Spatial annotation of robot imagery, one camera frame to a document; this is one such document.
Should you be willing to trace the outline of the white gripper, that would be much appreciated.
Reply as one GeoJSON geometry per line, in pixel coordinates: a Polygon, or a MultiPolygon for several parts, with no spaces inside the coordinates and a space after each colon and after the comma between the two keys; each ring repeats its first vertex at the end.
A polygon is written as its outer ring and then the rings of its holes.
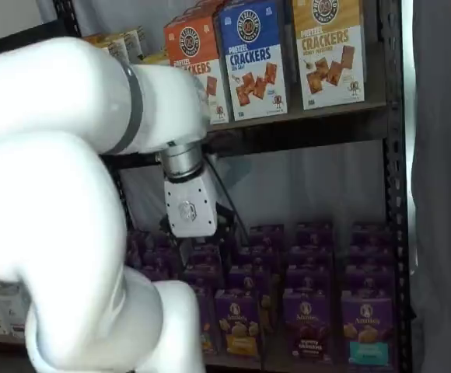
{"type": "Polygon", "coordinates": [[[159,230],[176,237],[214,235],[217,243],[236,242],[236,216],[233,210],[217,202],[217,193],[209,170],[184,183],[164,181],[167,216],[159,221],[159,230]]]}

